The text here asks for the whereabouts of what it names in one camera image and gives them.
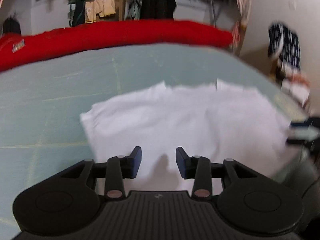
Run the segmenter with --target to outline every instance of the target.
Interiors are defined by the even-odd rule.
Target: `label on red fabric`
[[[12,53],[17,52],[19,49],[22,49],[24,47],[24,39],[18,43],[14,43],[12,46]]]

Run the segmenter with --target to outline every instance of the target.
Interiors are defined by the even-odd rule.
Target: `black and white patterned garment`
[[[300,46],[297,34],[283,23],[277,22],[269,27],[269,39],[268,57],[278,57],[281,65],[290,65],[300,70]]]

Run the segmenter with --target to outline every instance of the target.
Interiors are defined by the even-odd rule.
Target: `black cable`
[[[302,194],[302,197],[301,198],[303,198],[304,197],[304,195],[307,193],[307,191],[313,186],[313,185],[315,185],[316,183],[318,183],[318,181],[320,180],[320,176],[314,181],[314,182],[312,182],[310,185],[309,185],[309,187],[307,187],[307,189],[304,191],[304,193]]]

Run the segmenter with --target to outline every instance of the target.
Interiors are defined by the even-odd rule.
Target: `red fabric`
[[[12,48],[24,46],[13,52]],[[95,22],[34,36],[6,34],[0,39],[0,71],[91,49],[158,42],[226,47],[232,34],[191,21]]]

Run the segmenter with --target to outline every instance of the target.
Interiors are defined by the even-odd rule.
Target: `black backpack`
[[[9,17],[4,21],[2,27],[2,34],[5,33],[17,33],[21,35],[20,24],[14,16]]]

